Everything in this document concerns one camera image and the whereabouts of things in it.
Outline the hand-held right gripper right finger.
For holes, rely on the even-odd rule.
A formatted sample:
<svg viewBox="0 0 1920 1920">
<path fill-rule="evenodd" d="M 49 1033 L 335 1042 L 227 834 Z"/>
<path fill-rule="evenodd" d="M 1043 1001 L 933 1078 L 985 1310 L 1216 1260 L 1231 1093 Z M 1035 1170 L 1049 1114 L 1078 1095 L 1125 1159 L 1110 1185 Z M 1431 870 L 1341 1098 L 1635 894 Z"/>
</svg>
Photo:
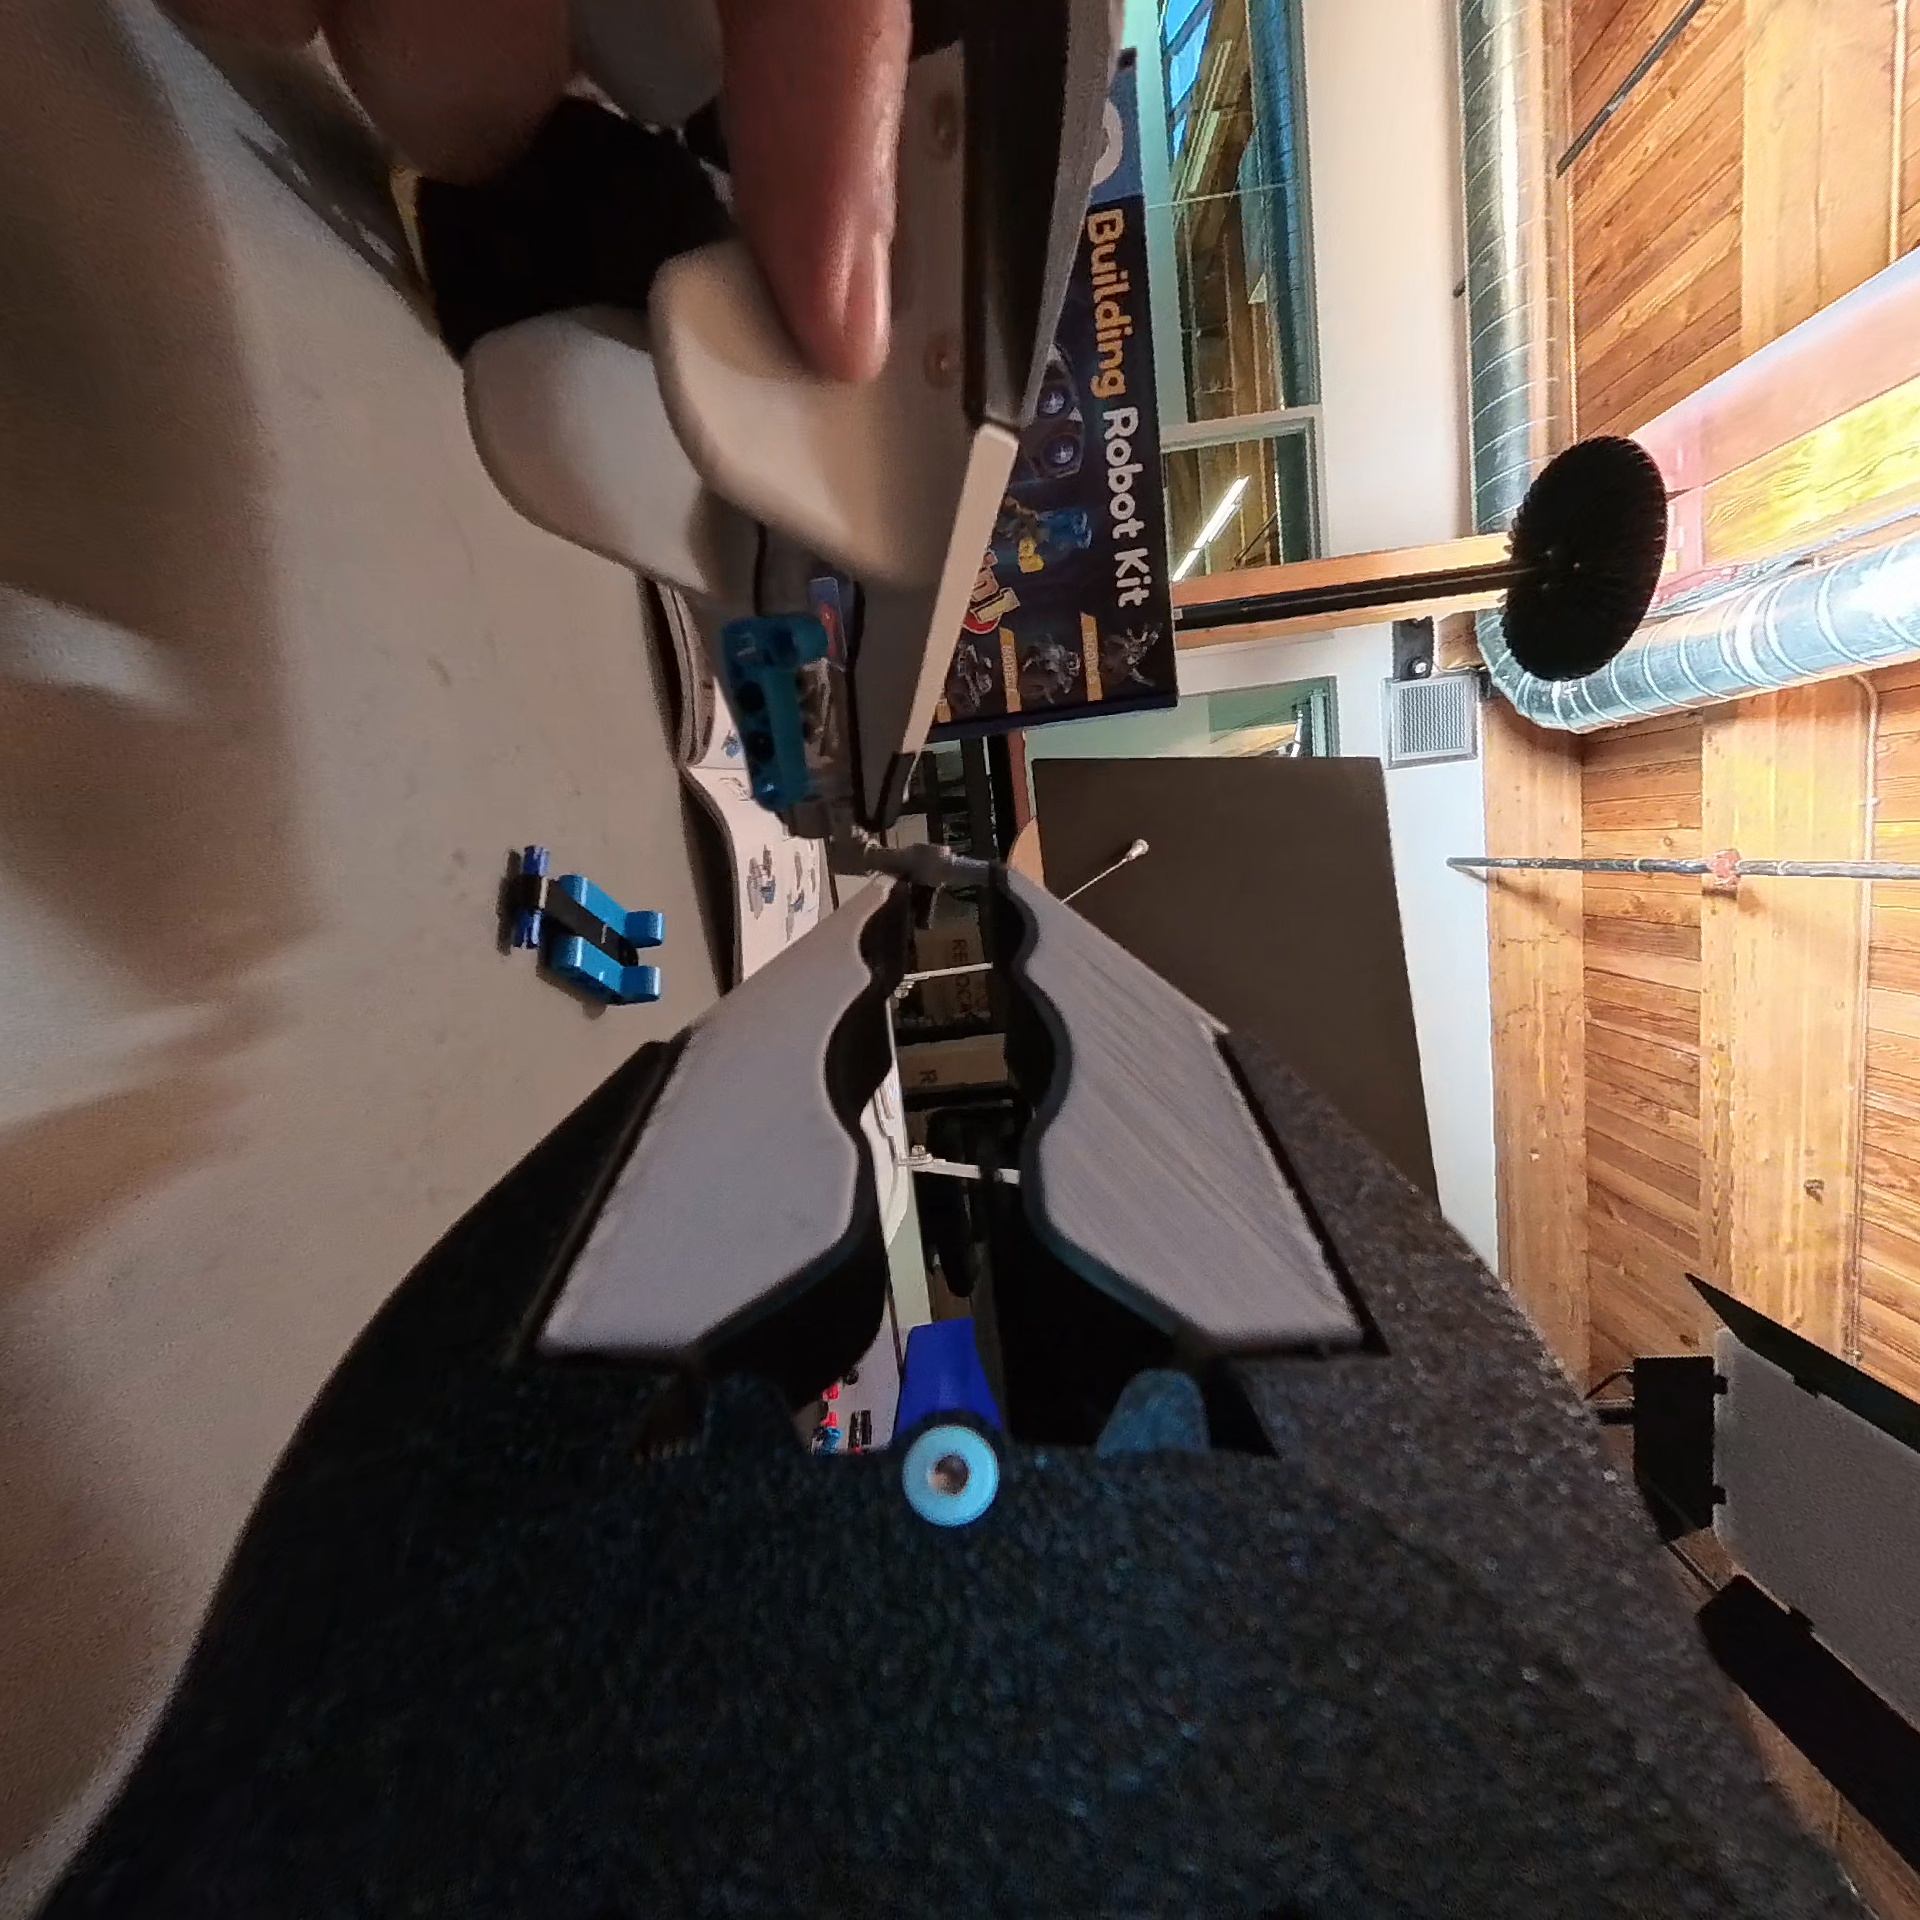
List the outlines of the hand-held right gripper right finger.
<svg viewBox="0 0 1920 1920">
<path fill-rule="evenodd" d="M 1231 1366 L 1373 1348 L 1226 1030 L 1071 905 L 992 875 L 1003 1059 L 1023 1105 L 992 1330 L 1021 1442 L 1089 1442 L 1143 1374 L 1257 1439 Z"/>
</svg>

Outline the grey desk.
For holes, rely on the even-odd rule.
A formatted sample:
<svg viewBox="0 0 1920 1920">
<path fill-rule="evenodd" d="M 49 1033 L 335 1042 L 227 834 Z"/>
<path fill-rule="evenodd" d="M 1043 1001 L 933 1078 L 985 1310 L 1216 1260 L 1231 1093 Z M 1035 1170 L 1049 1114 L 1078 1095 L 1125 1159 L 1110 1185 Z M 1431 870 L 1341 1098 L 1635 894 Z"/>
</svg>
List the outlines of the grey desk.
<svg viewBox="0 0 1920 1920">
<path fill-rule="evenodd" d="M 319 55 L 5 4 L 5 1915 L 152 1727 L 278 1451 L 414 1261 L 717 995 L 638 583 L 225 134 Z M 507 951 L 544 845 L 658 1004 Z"/>
</svg>

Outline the blue beams black axle assembly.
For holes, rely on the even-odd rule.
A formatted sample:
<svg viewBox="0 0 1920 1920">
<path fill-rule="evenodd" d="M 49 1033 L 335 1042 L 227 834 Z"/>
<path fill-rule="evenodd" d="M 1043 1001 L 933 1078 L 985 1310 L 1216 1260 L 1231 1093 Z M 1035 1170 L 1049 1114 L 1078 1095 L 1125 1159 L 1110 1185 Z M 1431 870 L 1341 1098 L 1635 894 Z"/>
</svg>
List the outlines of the blue beams black axle assembly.
<svg viewBox="0 0 1920 1920">
<path fill-rule="evenodd" d="M 664 916 L 617 903 L 582 874 L 554 870 L 550 857 L 544 845 L 515 853 L 501 891 L 504 948 L 533 953 L 538 972 L 589 1001 L 658 1004 L 663 973 L 648 953 L 664 942 Z"/>
</svg>

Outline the blue grey brick assembly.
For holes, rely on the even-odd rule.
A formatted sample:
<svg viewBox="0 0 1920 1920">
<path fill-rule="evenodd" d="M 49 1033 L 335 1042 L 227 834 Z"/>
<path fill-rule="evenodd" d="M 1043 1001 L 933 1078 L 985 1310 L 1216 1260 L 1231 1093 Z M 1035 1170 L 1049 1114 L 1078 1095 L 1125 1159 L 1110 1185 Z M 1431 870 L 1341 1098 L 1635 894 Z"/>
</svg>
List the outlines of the blue grey brick assembly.
<svg viewBox="0 0 1920 1920">
<path fill-rule="evenodd" d="M 856 729 L 837 619 L 814 611 L 721 622 L 715 667 L 752 798 L 800 839 L 856 831 Z"/>
</svg>

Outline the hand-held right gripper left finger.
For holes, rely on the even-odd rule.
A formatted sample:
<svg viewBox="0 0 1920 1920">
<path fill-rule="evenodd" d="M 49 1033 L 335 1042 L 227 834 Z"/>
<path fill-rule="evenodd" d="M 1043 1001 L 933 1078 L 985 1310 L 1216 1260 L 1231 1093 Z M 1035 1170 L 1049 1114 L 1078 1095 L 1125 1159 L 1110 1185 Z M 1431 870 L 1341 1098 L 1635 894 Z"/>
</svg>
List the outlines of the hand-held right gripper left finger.
<svg viewBox="0 0 1920 1920">
<path fill-rule="evenodd" d="M 842 1369 L 886 1284 L 865 1116 L 896 1067 L 911 921 L 872 877 L 681 1037 L 557 1277 L 544 1356 Z"/>
</svg>

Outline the open instruction booklet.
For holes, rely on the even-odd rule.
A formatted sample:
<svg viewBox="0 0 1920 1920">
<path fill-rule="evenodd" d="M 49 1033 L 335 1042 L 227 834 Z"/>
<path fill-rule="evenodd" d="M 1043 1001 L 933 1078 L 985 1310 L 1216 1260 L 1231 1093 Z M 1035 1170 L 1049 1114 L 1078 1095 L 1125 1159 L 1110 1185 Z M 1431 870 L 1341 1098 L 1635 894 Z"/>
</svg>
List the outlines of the open instruction booklet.
<svg viewBox="0 0 1920 1920">
<path fill-rule="evenodd" d="M 713 843 L 710 899 L 721 932 L 729 987 L 808 932 L 824 909 L 824 842 L 800 839 L 752 798 L 734 717 L 715 667 L 729 618 L 709 614 L 681 590 L 642 580 L 672 667 L 678 774 Z"/>
</svg>

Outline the silver ventilation duct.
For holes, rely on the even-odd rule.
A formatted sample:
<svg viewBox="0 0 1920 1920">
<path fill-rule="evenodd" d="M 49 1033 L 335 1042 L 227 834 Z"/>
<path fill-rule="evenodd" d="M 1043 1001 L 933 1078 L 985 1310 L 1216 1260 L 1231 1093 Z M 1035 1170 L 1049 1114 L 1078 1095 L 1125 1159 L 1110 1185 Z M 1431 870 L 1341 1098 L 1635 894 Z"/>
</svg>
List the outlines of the silver ventilation duct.
<svg viewBox="0 0 1920 1920">
<path fill-rule="evenodd" d="M 1455 18 L 1471 513 L 1482 534 L 1503 534 L 1561 419 L 1544 278 L 1544 34 L 1528 4 L 1459 2 Z M 1752 562 L 1731 588 L 1681 597 L 1581 679 L 1525 669 L 1494 611 L 1477 614 L 1478 658 L 1520 717 L 1568 733 L 1914 662 L 1914 534 L 1850 558 Z"/>
</svg>

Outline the wall vent grille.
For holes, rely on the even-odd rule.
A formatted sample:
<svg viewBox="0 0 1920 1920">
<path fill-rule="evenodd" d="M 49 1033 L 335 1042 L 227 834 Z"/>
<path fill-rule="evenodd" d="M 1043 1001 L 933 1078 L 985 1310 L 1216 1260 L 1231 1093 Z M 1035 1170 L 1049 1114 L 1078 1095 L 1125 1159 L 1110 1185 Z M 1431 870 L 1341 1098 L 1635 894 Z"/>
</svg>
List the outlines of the wall vent grille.
<svg viewBox="0 0 1920 1920">
<path fill-rule="evenodd" d="M 1387 770 L 1473 762 L 1480 751 L 1482 674 L 1432 671 L 1382 684 L 1379 758 Z"/>
</svg>

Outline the dark blue toy kit box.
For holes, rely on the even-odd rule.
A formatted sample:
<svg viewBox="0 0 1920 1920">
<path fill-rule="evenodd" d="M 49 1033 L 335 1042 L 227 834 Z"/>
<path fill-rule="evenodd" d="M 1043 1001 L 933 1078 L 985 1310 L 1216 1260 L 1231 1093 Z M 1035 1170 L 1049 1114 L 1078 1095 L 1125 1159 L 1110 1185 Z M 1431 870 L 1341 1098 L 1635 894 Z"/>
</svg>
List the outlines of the dark blue toy kit box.
<svg viewBox="0 0 1920 1920">
<path fill-rule="evenodd" d="M 1035 417 L 967 604 L 934 740 L 1179 697 L 1134 50 L 1118 58 L 1099 131 Z"/>
</svg>

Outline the person's left hand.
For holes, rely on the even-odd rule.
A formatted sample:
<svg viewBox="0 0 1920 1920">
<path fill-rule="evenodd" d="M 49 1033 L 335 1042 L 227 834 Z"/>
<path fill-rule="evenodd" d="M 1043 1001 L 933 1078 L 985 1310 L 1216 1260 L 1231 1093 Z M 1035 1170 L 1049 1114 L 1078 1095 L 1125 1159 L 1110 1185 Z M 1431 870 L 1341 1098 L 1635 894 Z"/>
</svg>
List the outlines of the person's left hand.
<svg viewBox="0 0 1920 1920">
<path fill-rule="evenodd" d="M 417 172 L 497 174 L 575 73 L 561 2 L 181 2 L 261 46 L 321 36 L 369 124 Z M 875 378 L 889 353 L 910 4 L 721 2 L 721 119 L 738 229 L 805 359 Z"/>
</svg>

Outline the metal ceiling pipe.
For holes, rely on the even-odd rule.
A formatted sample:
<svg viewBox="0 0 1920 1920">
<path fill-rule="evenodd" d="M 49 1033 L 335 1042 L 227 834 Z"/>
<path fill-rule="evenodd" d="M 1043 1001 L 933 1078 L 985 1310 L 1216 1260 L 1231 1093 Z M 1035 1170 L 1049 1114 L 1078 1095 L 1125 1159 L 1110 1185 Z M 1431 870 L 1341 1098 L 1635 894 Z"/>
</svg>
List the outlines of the metal ceiling pipe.
<svg viewBox="0 0 1920 1920">
<path fill-rule="evenodd" d="M 1870 857 L 1743 857 L 1731 849 L 1704 857 L 1674 854 L 1449 854 L 1454 874 L 1578 874 L 1701 881 L 1729 894 L 1743 881 L 1849 881 L 1914 885 L 1917 865 Z"/>
</svg>

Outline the black round fixture on pole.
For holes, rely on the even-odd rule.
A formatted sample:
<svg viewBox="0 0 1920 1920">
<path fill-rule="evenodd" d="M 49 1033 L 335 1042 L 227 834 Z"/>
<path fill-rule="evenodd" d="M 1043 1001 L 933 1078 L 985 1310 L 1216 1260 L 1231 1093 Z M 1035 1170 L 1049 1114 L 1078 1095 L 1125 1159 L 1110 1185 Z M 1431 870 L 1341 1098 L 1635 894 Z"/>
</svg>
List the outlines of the black round fixture on pole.
<svg viewBox="0 0 1920 1920">
<path fill-rule="evenodd" d="M 1491 611 L 1503 650 L 1537 682 L 1578 682 L 1619 657 L 1663 574 L 1667 494 L 1633 439 L 1558 450 L 1509 530 L 1355 558 L 1283 562 L 1186 583 L 1179 645 L 1281 626 L 1333 631 L 1362 614 Z"/>
</svg>

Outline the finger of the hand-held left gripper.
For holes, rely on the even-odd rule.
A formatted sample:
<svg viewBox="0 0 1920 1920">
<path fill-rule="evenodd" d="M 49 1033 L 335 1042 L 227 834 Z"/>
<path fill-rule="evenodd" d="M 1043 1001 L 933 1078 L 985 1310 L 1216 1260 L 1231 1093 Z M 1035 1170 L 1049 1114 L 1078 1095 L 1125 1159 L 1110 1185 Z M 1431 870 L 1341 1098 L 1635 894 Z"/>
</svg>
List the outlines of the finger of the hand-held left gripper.
<svg viewBox="0 0 1920 1920">
<path fill-rule="evenodd" d="M 979 426 L 958 478 L 910 522 L 899 559 L 862 577 L 862 626 L 851 662 L 855 815 L 889 825 L 910 762 L 933 732 L 976 574 L 1011 475 L 1018 433 Z"/>
</svg>

